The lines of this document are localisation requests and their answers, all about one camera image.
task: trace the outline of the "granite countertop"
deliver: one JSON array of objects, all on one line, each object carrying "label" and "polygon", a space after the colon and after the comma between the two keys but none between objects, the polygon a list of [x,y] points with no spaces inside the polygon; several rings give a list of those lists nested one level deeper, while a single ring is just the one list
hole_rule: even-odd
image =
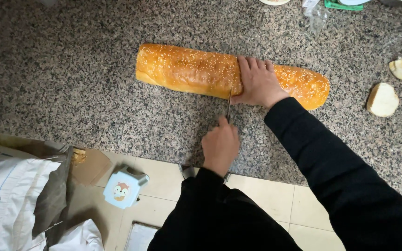
[{"label": "granite countertop", "polygon": [[[360,12],[330,9],[314,37],[301,1],[0,0],[0,133],[200,166],[201,138],[226,100],[139,82],[141,43],[164,43],[318,71],[331,83],[312,111],[402,194],[402,7],[372,1]],[[374,84],[395,87],[393,116],[365,109]],[[240,156],[231,171],[307,185],[265,126],[265,110],[231,107]]]}]

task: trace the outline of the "small plastic stool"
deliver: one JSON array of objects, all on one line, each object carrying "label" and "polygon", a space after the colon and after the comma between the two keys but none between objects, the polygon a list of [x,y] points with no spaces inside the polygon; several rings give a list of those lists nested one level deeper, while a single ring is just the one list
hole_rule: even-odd
[{"label": "small plastic stool", "polygon": [[127,169],[126,166],[112,174],[103,191],[105,201],[122,209],[137,203],[139,191],[150,180],[147,174],[134,175]]}]

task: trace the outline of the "tiled floor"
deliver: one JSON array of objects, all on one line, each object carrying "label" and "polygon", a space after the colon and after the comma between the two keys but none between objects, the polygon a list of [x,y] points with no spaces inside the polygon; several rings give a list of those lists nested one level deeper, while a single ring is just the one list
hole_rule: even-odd
[{"label": "tiled floor", "polygon": [[[96,186],[75,186],[69,215],[75,224],[92,218],[100,229],[105,250],[123,251],[133,221],[162,226],[176,205],[183,178],[175,164],[105,154],[114,163],[113,167]],[[120,163],[150,176],[138,204],[125,210],[105,202],[102,195],[114,167]],[[239,175],[231,175],[227,185],[252,198],[291,234],[304,251],[345,250],[333,232],[327,211],[309,188]]]}]

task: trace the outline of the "black sleeve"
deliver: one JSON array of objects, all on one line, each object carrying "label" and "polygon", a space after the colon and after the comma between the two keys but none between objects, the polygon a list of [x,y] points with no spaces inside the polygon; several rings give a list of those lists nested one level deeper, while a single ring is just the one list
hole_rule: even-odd
[{"label": "black sleeve", "polygon": [[402,250],[402,196],[294,98],[265,117],[347,251]]},{"label": "black sleeve", "polygon": [[208,233],[218,217],[213,207],[223,181],[205,168],[200,168],[195,178],[184,180],[175,209],[154,235],[148,250],[189,250]]}]

